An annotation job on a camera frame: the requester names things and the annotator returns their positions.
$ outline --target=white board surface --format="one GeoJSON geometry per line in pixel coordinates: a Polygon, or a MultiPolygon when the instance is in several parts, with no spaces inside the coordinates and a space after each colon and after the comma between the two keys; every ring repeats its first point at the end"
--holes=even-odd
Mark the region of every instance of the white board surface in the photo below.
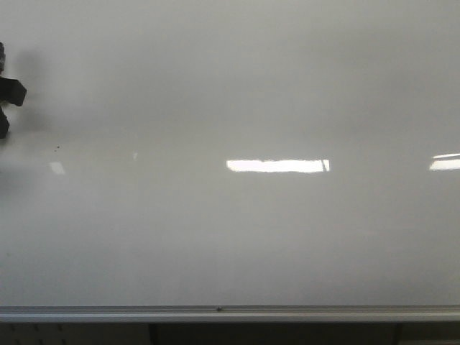
{"type": "Polygon", "coordinates": [[[0,305],[460,304],[459,17],[2,1],[0,305]]]}

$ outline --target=black object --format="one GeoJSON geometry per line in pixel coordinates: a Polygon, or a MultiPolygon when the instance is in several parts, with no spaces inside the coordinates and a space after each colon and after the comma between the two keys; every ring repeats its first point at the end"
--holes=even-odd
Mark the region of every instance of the black object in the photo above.
{"type": "MultiPolygon", "coordinates": [[[[3,72],[5,66],[5,51],[4,46],[0,42],[0,73],[3,72]]],[[[0,102],[6,101],[21,106],[26,97],[26,88],[16,79],[6,79],[0,77],[0,102]]],[[[0,107],[0,139],[6,137],[8,133],[9,122],[0,107]]]]}

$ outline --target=dark floor area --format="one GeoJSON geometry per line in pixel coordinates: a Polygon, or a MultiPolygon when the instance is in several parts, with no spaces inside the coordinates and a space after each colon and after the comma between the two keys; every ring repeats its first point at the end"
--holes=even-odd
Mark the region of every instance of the dark floor area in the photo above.
{"type": "Polygon", "coordinates": [[[1,345],[460,344],[460,323],[0,323],[1,345]]]}

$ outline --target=metal frame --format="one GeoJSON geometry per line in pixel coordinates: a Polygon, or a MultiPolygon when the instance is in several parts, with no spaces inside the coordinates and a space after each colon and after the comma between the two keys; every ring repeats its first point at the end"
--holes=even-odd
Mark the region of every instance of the metal frame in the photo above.
{"type": "Polygon", "coordinates": [[[460,306],[0,307],[0,322],[414,322],[460,321],[460,306]]]}

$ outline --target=whiteboard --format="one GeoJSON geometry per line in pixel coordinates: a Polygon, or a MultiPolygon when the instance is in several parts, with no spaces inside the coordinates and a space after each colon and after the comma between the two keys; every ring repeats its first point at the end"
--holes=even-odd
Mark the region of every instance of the whiteboard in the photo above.
{"type": "Polygon", "coordinates": [[[459,16],[3,1],[0,309],[460,305],[459,16]]]}

